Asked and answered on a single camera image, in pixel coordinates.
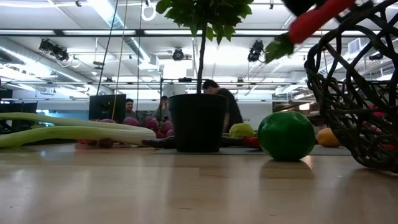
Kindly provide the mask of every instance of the black monitor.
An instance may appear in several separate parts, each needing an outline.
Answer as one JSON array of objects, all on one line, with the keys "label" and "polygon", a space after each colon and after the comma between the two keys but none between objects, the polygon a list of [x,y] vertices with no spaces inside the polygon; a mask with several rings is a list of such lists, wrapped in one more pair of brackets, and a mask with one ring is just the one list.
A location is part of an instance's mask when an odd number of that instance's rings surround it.
[{"label": "black monitor", "polygon": [[[88,119],[112,119],[115,95],[91,96]],[[116,95],[115,122],[121,124],[126,117],[126,95]]]},{"label": "black monitor", "polygon": [[[13,112],[24,112],[24,113],[36,113],[37,103],[9,103],[0,104],[0,113],[13,113]],[[26,120],[13,120],[11,127],[13,131],[25,131],[30,129],[34,123]]]}]

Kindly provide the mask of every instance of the woven basket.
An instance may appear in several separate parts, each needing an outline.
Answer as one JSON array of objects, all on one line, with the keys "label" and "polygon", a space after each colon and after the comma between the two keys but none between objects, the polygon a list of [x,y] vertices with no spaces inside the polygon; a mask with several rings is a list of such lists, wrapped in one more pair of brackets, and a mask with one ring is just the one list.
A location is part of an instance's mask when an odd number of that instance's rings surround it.
[{"label": "woven basket", "polygon": [[[398,14],[388,21],[385,13],[386,8],[397,1],[386,0],[370,9],[353,13],[310,49],[304,65],[308,87],[320,104],[320,113],[339,141],[360,164],[394,173],[398,173],[397,71],[394,69],[390,80],[369,81],[355,70],[355,66],[361,58],[369,55],[372,48],[385,58],[390,58],[395,67],[398,66],[398,54],[392,42],[398,37],[398,29],[394,27]],[[375,34],[359,26],[365,19],[373,21],[381,31]],[[346,30],[360,31],[370,40],[351,62],[341,56],[341,33]],[[324,50],[334,60],[327,74],[321,75],[319,72]],[[333,77],[338,63],[347,71],[343,81]]]}]

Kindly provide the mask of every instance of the potted plant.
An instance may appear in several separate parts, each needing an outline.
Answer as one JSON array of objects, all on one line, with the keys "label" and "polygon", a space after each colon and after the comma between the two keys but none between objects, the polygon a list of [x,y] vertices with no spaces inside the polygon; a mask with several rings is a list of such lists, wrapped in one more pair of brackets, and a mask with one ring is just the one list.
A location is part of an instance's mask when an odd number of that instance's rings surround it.
[{"label": "potted plant", "polygon": [[253,0],[160,0],[159,14],[173,19],[178,26],[188,27],[192,36],[201,32],[197,93],[172,96],[169,110],[174,125],[177,150],[188,152],[215,152],[220,148],[223,123],[228,101],[223,96],[201,93],[203,59],[206,38],[223,37],[231,41],[234,27],[251,14]]}]

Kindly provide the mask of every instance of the red chili pepper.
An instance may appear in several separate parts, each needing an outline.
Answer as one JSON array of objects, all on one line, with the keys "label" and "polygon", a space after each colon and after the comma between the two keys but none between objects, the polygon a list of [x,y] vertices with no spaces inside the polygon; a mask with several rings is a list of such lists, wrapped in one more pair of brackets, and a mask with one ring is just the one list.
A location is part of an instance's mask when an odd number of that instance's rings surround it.
[{"label": "red chili pepper", "polygon": [[287,33],[289,40],[294,44],[301,44],[330,19],[338,16],[354,3],[355,0],[327,0],[318,9],[302,14],[290,25]]},{"label": "red chili pepper", "polygon": [[243,143],[245,147],[260,148],[259,138],[257,137],[243,136]]}]

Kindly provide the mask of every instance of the celery stalk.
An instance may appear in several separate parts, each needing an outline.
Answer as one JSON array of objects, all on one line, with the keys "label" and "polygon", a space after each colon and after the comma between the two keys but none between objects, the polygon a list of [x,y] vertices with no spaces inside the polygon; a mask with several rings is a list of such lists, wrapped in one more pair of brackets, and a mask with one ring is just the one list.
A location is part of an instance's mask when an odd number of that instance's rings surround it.
[{"label": "celery stalk", "polygon": [[144,133],[153,133],[152,130],[147,128],[135,127],[125,124],[84,121],[73,118],[54,118],[46,115],[33,114],[33,113],[0,113],[0,119],[5,119],[5,120],[24,119],[29,121],[43,121],[61,126],[83,126],[83,127],[92,127],[92,128],[111,128],[111,129],[137,130],[137,131],[140,130]]},{"label": "celery stalk", "polygon": [[61,125],[0,135],[0,147],[21,146],[28,142],[54,138],[89,140],[112,139],[113,141],[126,144],[142,145],[142,140],[156,138],[155,132],[150,129],[125,124],[83,121],[71,118],[53,118],[33,113],[0,113],[0,119],[24,119]]},{"label": "celery stalk", "polygon": [[138,130],[92,128],[79,126],[53,126],[0,135],[0,147],[17,147],[44,139],[112,139],[126,144],[142,145],[145,139],[155,139],[155,134]]}]

